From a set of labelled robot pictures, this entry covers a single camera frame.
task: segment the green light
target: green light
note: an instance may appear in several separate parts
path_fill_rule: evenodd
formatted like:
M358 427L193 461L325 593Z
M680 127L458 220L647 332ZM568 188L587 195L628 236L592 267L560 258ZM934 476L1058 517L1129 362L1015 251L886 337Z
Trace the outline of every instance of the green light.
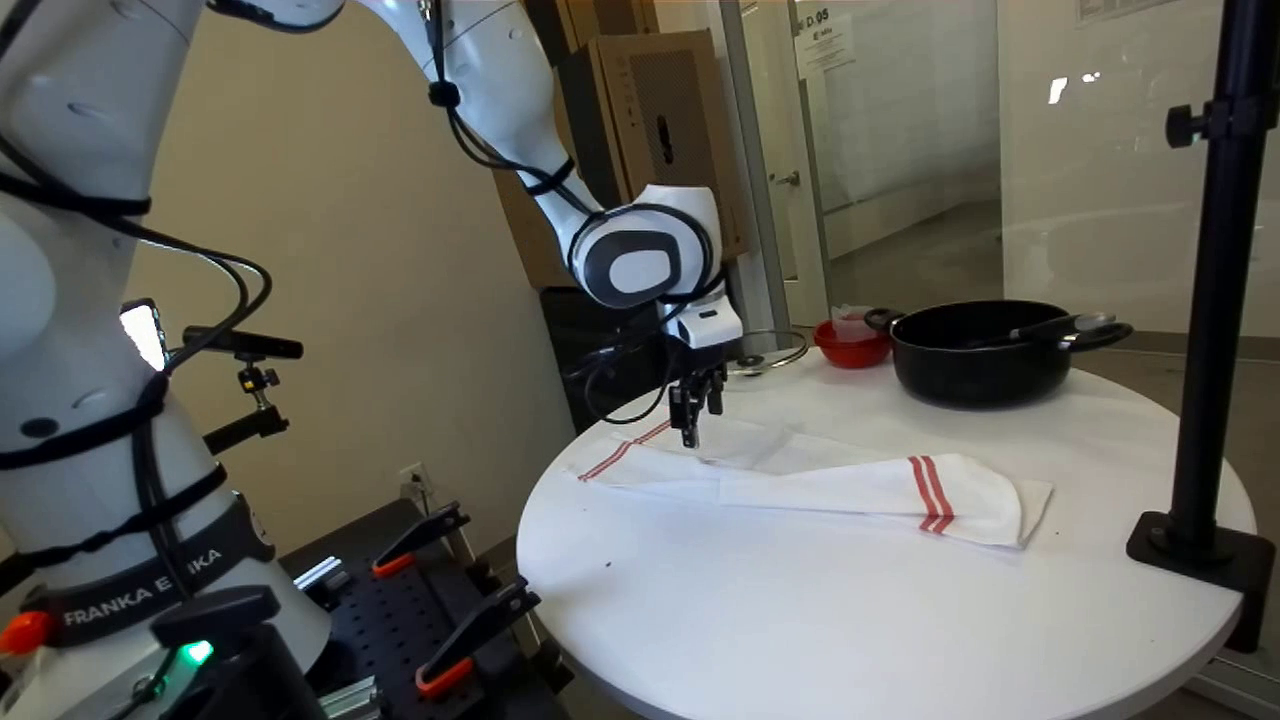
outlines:
M207 658L212 658L212 645L207 645L207 640L195 640L195 645L186 645L186 648L180 648L180 659L186 659L186 665L195 665L195 669L200 669Z

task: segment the pan handle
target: pan handle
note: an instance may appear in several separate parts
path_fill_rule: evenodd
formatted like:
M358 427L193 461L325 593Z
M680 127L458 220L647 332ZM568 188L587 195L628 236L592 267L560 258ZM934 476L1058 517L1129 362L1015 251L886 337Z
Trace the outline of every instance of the pan handle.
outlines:
M886 332L886 337L889 337L900 321L909 321L909 312L896 312L896 310L869 310L869 312L865 312L865 323L876 328L876 332Z
M1133 337L1133 323L1118 323L1113 317L1078 317L1078 328L1058 339L1059 353L1094 353Z

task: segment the black frying pan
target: black frying pan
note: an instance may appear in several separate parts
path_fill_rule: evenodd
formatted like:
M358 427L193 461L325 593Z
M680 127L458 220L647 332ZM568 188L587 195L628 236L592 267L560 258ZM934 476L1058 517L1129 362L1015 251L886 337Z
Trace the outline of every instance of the black frying pan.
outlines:
M942 303L913 317L872 310L865 321L889 332L896 382L954 409L1030 403L1068 378L1071 353L1133 337L1110 317L1034 300Z

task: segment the round white table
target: round white table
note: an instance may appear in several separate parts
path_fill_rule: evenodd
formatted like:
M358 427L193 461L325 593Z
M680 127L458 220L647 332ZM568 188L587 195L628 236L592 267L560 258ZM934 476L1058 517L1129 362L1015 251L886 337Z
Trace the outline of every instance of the round white table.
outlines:
M892 370L809 353L732 382L726 421L785 425L853 457L964 453L1058 488L1021 554L828 511L761 511L585 485L641 427L598 425L541 476L520 517L538 617L592 676L644 709L717 720L1038 720L1133 716L1230 640L1240 597L1125 555L1167 508L1175 416L1071 374L1015 412L913 400ZM1253 532L1226 467L1222 524Z

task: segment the white towel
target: white towel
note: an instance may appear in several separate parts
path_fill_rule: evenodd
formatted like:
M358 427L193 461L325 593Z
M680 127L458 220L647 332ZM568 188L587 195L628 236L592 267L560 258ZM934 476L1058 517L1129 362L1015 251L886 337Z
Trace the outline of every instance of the white towel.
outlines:
M957 453L803 473L749 473L656 450L647 445L652 435L656 433L620 445L598 467L581 473L581 480L616 492L656 492L739 508L886 517L928 535L993 547L1023 547L1053 500L1047 485L1008 480Z

